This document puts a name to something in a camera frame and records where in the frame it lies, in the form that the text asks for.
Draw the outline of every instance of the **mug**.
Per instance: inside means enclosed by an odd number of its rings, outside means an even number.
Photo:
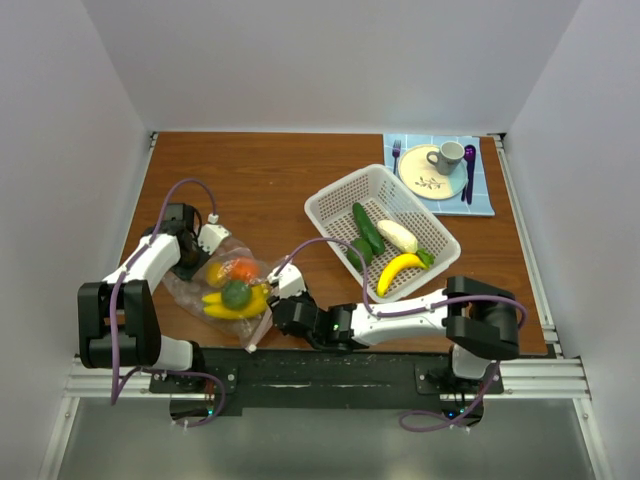
[[[464,157],[464,147],[458,142],[444,142],[437,151],[427,153],[427,162],[440,175],[451,175]]]

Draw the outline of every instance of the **mug handle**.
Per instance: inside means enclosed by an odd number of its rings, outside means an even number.
[[[434,150],[432,152],[427,153],[427,162],[429,162],[431,165],[433,165],[435,167],[438,164],[438,154],[439,153],[440,153],[440,150]],[[436,161],[435,162],[429,158],[431,155],[435,155],[436,156]]]

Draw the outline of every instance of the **checkered placemat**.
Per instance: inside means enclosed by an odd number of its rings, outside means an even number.
[[[477,215],[493,217],[496,214],[491,206],[491,201],[489,200],[489,190],[487,189],[487,180],[484,176],[484,165],[482,163],[480,139],[478,137],[384,133],[382,138],[384,143],[384,164],[391,171],[393,171],[393,164],[395,161],[391,155],[391,149],[395,140],[400,140],[402,142],[400,158],[402,158],[404,152],[417,145],[427,144],[439,147],[444,142],[451,141],[459,142],[463,146],[473,145],[476,147],[476,166],[473,173],[473,198],[471,199],[471,205],[460,200],[460,193],[447,200],[427,200],[422,197],[418,198],[431,212],[436,215]]]

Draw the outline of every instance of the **green cucumber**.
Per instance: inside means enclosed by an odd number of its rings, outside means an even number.
[[[360,236],[364,238],[375,255],[381,255],[384,253],[384,241],[380,236],[380,232],[376,229],[375,225],[364,211],[364,207],[358,202],[353,204],[353,219],[356,222],[356,227],[360,232]]]
[[[373,260],[373,252],[371,251],[371,245],[364,238],[356,238],[351,245],[358,250],[362,256],[364,257],[364,262],[367,265],[371,265],[371,261]],[[351,265],[355,267],[359,272],[362,271],[362,262],[360,262],[360,257],[356,255],[356,252],[347,249],[347,260],[351,262]]]

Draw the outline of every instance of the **white basket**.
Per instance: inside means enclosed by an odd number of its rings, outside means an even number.
[[[390,219],[404,225],[418,239],[420,248],[436,257],[429,270],[409,268],[400,272],[384,297],[376,294],[378,278],[400,251],[385,240],[386,249],[374,256],[367,271],[369,297],[377,303],[395,302],[444,272],[460,256],[460,244],[449,231],[391,171],[383,165],[369,165],[323,188],[304,204],[304,211],[324,237],[346,242],[360,235],[352,206],[360,202],[375,225]],[[329,243],[351,275],[362,285],[362,275],[346,257],[346,247]]]

